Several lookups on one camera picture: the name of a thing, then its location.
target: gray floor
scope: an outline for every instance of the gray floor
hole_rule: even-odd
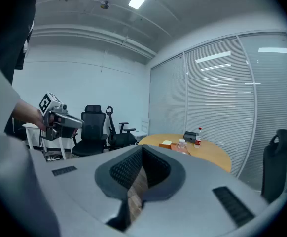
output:
[[[60,151],[48,151],[44,154],[49,155],[61,155]],[[66,152],[66,158],[72,159],[78,156],[73,155],[71,152]],[[141,168],[137,178],[135,179],[132,187],[128,191],[128,206],[130,212],[130,220],[133,222],[142,210],[142,194],[148,189],[147,176],[145,174],[144,168]]]

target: white wall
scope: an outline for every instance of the white wall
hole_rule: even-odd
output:
[[[233,17],[196,28],[180,35],[163,47],[148,64],[151,69],[178,53],[200,43],[230,34],[249,31],[283,30],[287,31],[287,18],[279,11],[259,11]]]
[[[116,132],[120,122],[129,122],[128,128],[138,129],[140,119],[148,117],[150,71],[137,62],[141,58],[135,53],[97,41],[76,42],[74,38],[63,42],[38,37],[31,44],[24,69],[15,71],[13,79],[13,88],[25,101],[38,107],[44,94],[50,91],[78,118],[88,104],[101,105],[104,113],[111,105]],[[105,58],[104,49],[108,50]],[[104,125],[107,135],[108,126],[107,116]],[[38,134],[33,138],[34,146],[39,145]],[[64,147],[69,148],[71,142],[63,139]],[[47,146],[59,147],[58,140],[48,142]]]

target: window blinds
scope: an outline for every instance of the window blinds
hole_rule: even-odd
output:
[[[186,52],[186,130],[223,148],[236,175],[246,157],[253,128],[254,91],[246,57],[236,37]]]
[[[151,70],[149,134],[184,134],[185,69],[182,54]]]
[[[258,84],[256,132],[239,178],[255,190],[261,190],[264,148],[278,129],[287,129],[287,35],[242,35],[240,40]]]

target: round wooden table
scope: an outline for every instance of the round wooden table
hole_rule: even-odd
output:
[[[183,139],[183,135],[180,134],[155,134],[151,136],[147,136],[143,138],[139,145],[152,145],[159,146],[163,141],[170,140],[172,143],[178,143],[179,139]],[[219,146],[202,140],[201,146],[199,148],[195,148],[194,144],[188,142],[187,150],[191,154],[191,156],[198,157],[204,160],[208,160],[224,170],[230,172],[231,171],[231,159],[229,155],[221,149]]]

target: ceiling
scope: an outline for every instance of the ceiling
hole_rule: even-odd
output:
[[[40,29],[44,36],[70,31],[98,40],[107,38],[153,58],[165,43],[186,31],[221,17],[274,7],[269,0],[146,0],[135,10],[128,6],[130,0],[108,0],[111,7],[104,10],[102,1],[37,0],[33,35]]]

